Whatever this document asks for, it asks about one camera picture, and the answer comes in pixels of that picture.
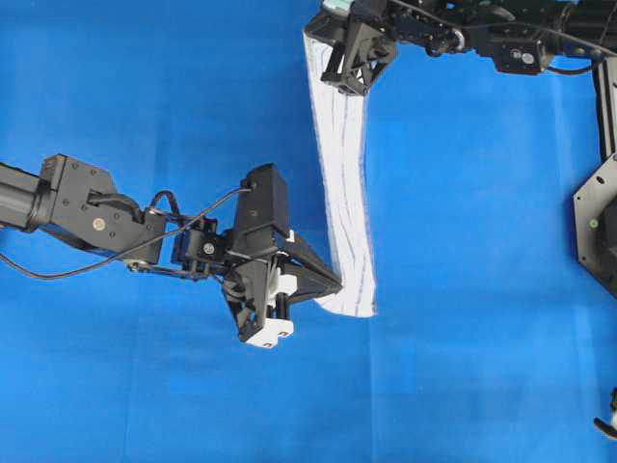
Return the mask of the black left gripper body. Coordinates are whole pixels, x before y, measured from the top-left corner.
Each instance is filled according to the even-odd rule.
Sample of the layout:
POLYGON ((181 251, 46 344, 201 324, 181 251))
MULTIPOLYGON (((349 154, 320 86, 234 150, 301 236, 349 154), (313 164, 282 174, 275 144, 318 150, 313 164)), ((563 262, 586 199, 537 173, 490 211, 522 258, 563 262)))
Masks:
POLYGON ((241 341, 273 348, 294 332, 286 298, 295 277, 278 260, 278 230, 271 225, 246 228, 237 223, 222 234, 215 220, 200 219, 174 240, 172 262, 191 280, 216 276, 241 341))

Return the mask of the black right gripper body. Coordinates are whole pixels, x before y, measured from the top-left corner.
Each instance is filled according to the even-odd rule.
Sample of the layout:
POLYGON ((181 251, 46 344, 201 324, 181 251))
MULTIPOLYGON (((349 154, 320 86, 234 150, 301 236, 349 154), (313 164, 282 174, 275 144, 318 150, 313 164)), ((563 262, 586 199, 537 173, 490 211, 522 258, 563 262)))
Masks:
POLYGON ((344 42, 332 47, 321 81, 345 95, 365 96, 396 57, 386 1, 353 1, 344 42))

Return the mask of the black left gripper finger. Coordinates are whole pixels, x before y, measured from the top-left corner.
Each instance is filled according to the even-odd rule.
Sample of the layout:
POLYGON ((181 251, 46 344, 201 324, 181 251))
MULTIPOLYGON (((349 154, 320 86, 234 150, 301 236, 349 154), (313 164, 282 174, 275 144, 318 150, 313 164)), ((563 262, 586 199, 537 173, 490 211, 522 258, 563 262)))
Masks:
POLYGON ((330 278, 297 277, 296 283, 297 289, 287 297, 287 301, 291 305, 337 294, 342 289, 340 280, 330 278))
POLYGON ((324 277, 328 282, 328 288, 342 289, 341 278, 314 252, 298 232, 289 231, 289 236, 284 241, 282 250, 313 274, 324 277))

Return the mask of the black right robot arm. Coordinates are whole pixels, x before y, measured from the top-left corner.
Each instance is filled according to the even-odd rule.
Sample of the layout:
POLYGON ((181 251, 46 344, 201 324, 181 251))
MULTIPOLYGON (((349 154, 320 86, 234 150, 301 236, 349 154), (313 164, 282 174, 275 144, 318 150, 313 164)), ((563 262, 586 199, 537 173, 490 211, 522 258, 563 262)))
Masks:
POLYGON ((365 96, 400 43, 439 58, 471 51, 505 73, 536 75, 557 56, 592 67, 616 55, 613 1, 324 1, 305 28, 332 55, 322 82, 365 96))

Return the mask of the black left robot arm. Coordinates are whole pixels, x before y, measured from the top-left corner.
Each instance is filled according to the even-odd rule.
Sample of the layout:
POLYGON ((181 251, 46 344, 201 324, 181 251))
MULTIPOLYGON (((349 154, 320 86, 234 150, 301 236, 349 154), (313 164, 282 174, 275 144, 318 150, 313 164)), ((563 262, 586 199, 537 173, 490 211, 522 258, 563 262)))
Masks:
POLYGON ((294 331, 292 304, 335 294, 342 282, 291 229, 287 187, 274 165, 251 170, 232 196, 233 226, 218 231, 208 212, 181 213, 170 191, 140 207, 107 171, 62 154, 47 158, 38 175, 1 168, 3 227, 46 232, 133 272, 215 279, 239 339, 273 348, 294 331))

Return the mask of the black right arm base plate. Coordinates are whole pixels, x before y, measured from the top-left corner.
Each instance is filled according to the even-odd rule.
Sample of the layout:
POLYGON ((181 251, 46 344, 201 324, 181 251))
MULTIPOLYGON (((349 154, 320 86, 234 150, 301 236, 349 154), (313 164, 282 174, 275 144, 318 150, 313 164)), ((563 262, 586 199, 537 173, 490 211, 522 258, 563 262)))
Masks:
POLYGON ((616 154, 573 196, 578 262, 616 296, 616 154))

